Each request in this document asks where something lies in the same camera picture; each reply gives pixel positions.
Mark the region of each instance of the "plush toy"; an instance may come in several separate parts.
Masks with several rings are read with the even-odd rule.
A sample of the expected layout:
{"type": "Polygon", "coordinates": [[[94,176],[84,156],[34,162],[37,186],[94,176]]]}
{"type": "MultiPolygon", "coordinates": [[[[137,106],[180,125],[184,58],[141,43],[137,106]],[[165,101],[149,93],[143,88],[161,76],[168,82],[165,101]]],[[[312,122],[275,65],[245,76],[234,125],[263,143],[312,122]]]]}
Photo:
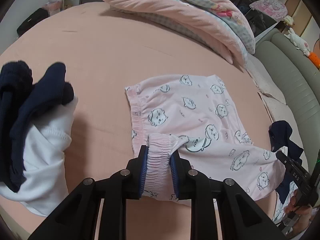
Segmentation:
{"type": "Polygon", "coordinates": [[[303,38],[295,34],[292,28],[289,29],[289,34],[284,34],[284,36],[286,36],[294,44],[294,46],[301,49],[304,55],[309,57],[311,50],[308,43],[303,38]]]}
{"type": "Polygon", "coordinates": [[[293,18],[289,15],[287,15],[286,17],[283,18],[283,22],[288,28],[290,28],[294,25],[293,18]]]}
{"type": "Polygon", "coordinates": [[[320,70],[320,59],[318,58],[317,54],[314,52],[310,52],[310,55],[308,57],[313,64],[317,67],[317,69],[320,70]]]}

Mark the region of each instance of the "black bag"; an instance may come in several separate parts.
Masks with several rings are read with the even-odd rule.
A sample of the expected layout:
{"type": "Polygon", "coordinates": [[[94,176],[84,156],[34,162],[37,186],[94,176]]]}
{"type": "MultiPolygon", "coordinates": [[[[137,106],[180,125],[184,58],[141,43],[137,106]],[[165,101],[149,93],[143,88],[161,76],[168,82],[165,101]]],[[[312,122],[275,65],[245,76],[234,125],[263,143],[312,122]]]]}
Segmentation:
{"type": "Polygon", "coordinates": [[[49,17],[49,13],[47,10],[43,8],[39,8],[33,14],[31,14],[17,29],[17,33],[19,37],[23,35],[27,30],[31,29],[38,22],[41,22],[43,19],[49,17]]]}

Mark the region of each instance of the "human hand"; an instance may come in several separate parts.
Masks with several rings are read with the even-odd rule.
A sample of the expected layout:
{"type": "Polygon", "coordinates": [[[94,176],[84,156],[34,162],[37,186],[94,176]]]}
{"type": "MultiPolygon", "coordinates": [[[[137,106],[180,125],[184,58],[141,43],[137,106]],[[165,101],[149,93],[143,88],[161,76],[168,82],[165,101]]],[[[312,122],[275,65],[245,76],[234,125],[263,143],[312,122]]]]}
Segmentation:
{"type": "Polygon", "coordinates": [[[290,199],[289,205],[284,208],[284,212],[286,214],[293,211],[297,215],[300,215],[299,220],[292,227],[292,232],[288,233],[287,235],[287,237],[290,236],[290,238],[298,235],[309,226],[309,220],[311,218],[311,212],[312,212],[311,206],[295,207],[295,204],[297,203],[297,193],[298,193],[298,190],[296,189],[293,192],[293,196],[290,199]]]}

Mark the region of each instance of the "white bunny plush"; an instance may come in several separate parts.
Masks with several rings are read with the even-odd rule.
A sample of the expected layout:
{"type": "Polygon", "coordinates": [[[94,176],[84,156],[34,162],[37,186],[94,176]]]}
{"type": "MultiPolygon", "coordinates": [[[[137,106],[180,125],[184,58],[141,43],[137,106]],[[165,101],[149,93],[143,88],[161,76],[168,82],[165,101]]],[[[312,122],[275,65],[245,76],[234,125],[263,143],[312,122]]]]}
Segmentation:
{"type": "Polygon", "coordinates": [[[289,34],[285,34],[284,36],[286,36],[294,44],[294,46],[301,49],[304,55],[309,57],[311,50],[308,43],[303,38],[295,34],[292,28],[289,29],[289,34]]]}

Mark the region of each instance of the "small yellow toy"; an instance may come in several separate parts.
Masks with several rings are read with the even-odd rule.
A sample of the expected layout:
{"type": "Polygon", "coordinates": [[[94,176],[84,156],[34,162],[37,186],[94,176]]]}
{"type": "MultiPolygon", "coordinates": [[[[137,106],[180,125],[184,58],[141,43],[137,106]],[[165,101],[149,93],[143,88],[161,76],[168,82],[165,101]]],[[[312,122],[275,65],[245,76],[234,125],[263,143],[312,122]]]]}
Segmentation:
{"type": "Polygon", "coordinates": [[[317,54],[314,52],[310,52],[310,55],[308,57],[313,64],[317,67],[317,69],[320,70],[320,59],[318,58],[317,54]]]}

